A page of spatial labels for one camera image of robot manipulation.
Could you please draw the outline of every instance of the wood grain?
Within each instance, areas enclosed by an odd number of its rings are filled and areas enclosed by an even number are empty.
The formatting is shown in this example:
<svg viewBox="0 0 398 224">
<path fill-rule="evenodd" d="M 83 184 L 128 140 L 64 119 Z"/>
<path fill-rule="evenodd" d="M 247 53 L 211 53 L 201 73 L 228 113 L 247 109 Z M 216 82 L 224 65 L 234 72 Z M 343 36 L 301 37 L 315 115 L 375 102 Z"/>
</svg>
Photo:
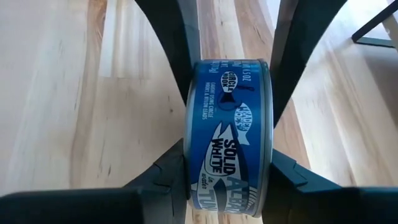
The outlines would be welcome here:
<svg viewBox="0 0 398 224">
<path fill-rule="evenodd" d="M 398 185 L 398 54 L 349 39 L 386 6 L 348 1 L 275 129 L 276 149 L 341 185 Z M 198 0 L 202 58 L 269 61 L 278 7 Z M 0 34 L 0 194 L 121 186 L 182 137 L 184 104 L 134 1 L 0 0 Z M 186 223 L 262 221 L 188 206 Z"/>
</svg>

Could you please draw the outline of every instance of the black metal leg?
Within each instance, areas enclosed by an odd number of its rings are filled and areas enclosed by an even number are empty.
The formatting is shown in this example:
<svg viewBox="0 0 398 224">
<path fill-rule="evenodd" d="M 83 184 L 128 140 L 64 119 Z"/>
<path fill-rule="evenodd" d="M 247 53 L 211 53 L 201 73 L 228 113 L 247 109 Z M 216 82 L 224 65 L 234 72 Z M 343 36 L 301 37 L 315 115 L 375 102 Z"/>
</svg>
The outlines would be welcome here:
<svg viewBox="0 0 398 224">
<path fill-rule="evenodd" d="M 397 223 L 398 188 L 340 187 L 274 150 L 264 223 Z"/>
<path fill-rule="evenodd" d="M 321 36 L 346 0 L 281 0 L 270 73 L 274 126 Z"/>
<path fill-rule="evenodd" d="M 373 17 L 368 23 L 366 23 L 358 31 L 356 31 L 351 36 L 353 42 L 357 44 L 394 48 L 394 44 L 392 43 L 391 40 L 364 37 L 364 35 L 366 35 L 370 30 L 374 29 L 377 25 L 385 21 L 394 12 L 396 12 L 396 10 L 398 10 L 398 1 L 392 2 L 389 6 L 383 9 L 383 11 L 381 11 L 379 14 Z"/>
<path fill-rule="evenodd" d="M 184 103 L 200 60 L 197 0 L 136 0 L 163 46 Z"/>
</svg>

